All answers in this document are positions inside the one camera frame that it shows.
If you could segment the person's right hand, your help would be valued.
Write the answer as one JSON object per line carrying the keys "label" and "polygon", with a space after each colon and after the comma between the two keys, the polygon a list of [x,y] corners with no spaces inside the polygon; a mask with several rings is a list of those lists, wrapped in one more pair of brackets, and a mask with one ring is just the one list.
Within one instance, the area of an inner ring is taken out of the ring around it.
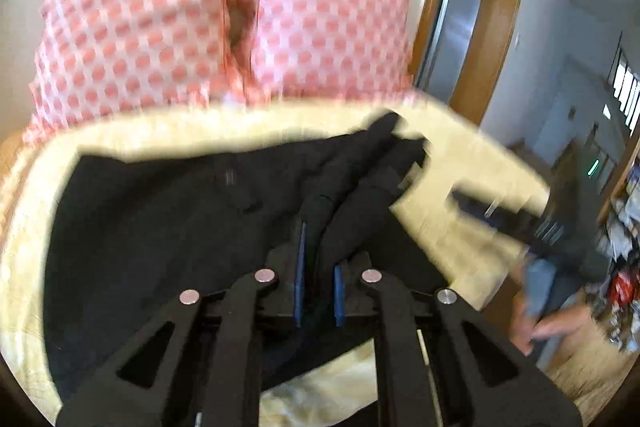
{"label": "person's right hand", "polygon": [[511,277],[521,289],[512,299],[509,339],[524,355],[530,355],[535,341],[574,335],[592,322],[590,306],[575,301],[572,305],[546,315],[539,313],[539,300],[548,294],[554,265],[527,255]]}

